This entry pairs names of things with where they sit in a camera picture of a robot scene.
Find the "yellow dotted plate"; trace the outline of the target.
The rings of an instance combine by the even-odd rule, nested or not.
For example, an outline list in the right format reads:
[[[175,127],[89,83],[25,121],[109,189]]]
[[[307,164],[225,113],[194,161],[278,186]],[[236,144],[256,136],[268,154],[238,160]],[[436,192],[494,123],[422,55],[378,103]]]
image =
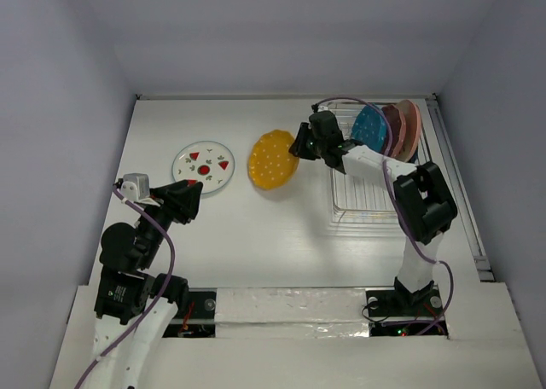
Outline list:
[[[299,165],[299,158],[289,149],[294,137],[288,131],[273,130],[263,134],[253,145],[247,161],[247,172],[258,189],[278,189],[287,184]]]

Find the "white watermelon pattern plate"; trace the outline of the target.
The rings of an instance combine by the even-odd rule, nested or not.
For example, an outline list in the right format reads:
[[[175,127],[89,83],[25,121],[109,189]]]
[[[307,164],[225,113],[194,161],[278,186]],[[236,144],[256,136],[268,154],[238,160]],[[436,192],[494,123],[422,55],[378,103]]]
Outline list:
[[[202,194],[214,195],[227,186],[235,172],[235,157],[225,145],[199,141],[184,147],[172,163],[175,182],[203,183]]]

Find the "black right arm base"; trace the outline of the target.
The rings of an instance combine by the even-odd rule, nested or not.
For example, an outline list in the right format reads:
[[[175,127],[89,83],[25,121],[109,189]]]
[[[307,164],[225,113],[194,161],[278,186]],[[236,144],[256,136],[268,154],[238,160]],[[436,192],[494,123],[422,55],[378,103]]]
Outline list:
[[[363,314],[375,322],[437,316],[444,309],[439,290],[436,288],[414,303],[403,301],[394,289],[367,290],[365,298]]]

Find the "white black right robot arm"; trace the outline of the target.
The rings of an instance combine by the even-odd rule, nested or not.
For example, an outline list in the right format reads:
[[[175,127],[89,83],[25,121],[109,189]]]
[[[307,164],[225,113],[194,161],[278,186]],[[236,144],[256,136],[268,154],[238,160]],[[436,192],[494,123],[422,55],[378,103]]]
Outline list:
[[[345,139],[330,111],[316,112],[301,123],[289,152],[302,160],[323,160],[336,171],[387,191],[406,235],[392,302],[404,314],[419,309],[433,287],[433,266],[438,263],[443,234],[458,214],[439,166],[432,161],[422,165],[399,161]]]

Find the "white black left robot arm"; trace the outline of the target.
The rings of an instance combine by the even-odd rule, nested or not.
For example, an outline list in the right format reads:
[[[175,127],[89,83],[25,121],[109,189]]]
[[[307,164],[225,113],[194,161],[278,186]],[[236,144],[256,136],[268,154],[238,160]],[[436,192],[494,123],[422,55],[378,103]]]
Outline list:
[[[188,282],[173,273],[176,251],[168,229],[196,218],[202,189],[195,180],[152,188],[142,173],[113,185],[113,195],[138,219],[102,233],[95,336],[78,388],[142,386],[168,324],[189,306]]]

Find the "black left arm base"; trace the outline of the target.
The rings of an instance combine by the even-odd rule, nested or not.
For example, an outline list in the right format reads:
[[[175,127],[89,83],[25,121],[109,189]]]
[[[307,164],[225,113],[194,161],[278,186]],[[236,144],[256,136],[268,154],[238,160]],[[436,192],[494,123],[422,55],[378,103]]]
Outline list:
[[[189,301],[167,325],[164,338],[214,338],[216,289],[191,289]]]

